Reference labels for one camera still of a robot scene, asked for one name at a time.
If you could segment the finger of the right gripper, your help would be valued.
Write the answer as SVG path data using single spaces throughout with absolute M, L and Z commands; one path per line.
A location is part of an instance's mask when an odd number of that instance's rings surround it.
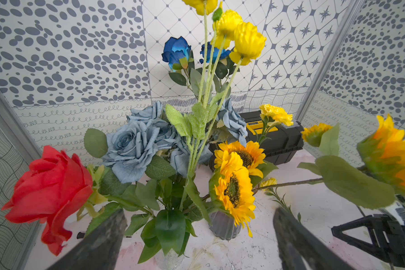
M 334 226 L 334 237 L 364 252 L 387 252 L 389 244 L 385 235 L 388 229 L 387 215 L 374 214 Z
M 384 236 L 387 244 L 383 261 L 405 268 L 405 224 L 400 225 L 394 220 L 387 221 Z

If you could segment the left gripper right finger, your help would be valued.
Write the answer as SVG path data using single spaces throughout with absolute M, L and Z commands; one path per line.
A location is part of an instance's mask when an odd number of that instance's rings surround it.
M 284 270 L 352 269 L 285 209 L 276 209 L 273 225 Z

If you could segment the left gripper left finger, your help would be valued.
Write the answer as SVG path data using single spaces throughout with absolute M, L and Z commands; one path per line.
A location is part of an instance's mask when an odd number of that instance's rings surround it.
M 49 269 L 113 270 L 126 226 L 124 211 L 119 209 Z

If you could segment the yellow carnation flower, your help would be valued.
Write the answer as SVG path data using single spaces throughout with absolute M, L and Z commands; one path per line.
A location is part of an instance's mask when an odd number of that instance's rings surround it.
M 264 194 L 267 196 L 273 197 L 273 201 L 278 203 L 278 205 L 286 210 L 288 213 L 291 215 L 294 215 L 292 210 L 291 210 L 291 205 L 287 205 L 285 201 L 285 195 L 280 196 L 277 192 L 277 187 L 273 187 L 274 185 L 277 184 L 277 179 L 275 178 L 269 178 L 268 180 L 262 181 L 259 186 L 262 187 L 262 191 L 264 191 Z

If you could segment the yellow sunflower with bud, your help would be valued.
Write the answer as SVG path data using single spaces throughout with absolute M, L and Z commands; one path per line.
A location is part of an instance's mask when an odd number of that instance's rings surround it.
M 319 176 L 306 183 L 324 183 L 332 192 L 367 209 L 388 207 L 397 195 L 405 196 L 405 132 L 395 127 L 391 116 L 376 118 L 378 129 L 357 144 L 361 167 L 340 157 L 338 125 L 305 129 L 304 141 L 322 154 L 314 163 L 298 165 Z

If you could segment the large yellow sunflower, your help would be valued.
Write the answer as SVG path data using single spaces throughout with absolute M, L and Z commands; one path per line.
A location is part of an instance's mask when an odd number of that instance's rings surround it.
M 236 226 L 246 227 L 255 218 L 255 197 L 249 170 L 238 153 L 215 151 L 215 171 L 209 180 L 209 194 L 214 206 L 234 219 Z

